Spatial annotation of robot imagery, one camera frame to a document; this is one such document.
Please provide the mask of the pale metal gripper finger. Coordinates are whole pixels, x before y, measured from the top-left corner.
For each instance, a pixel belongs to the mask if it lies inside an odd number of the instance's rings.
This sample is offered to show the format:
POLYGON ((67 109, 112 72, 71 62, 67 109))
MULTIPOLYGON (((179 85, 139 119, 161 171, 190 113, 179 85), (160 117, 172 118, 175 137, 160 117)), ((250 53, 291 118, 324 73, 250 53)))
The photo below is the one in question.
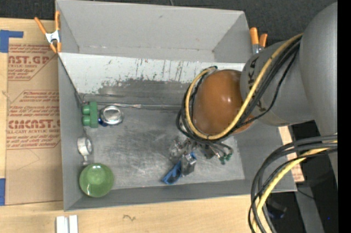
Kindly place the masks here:
POLYGON ((184 142, 179 138, 175 138, 169 148, 170 161, 179 161, 184 153, 184 142))
POLYGON ((182 175, 189 175, 195 170, 197 158, 194 154, 182 155, 182 175))

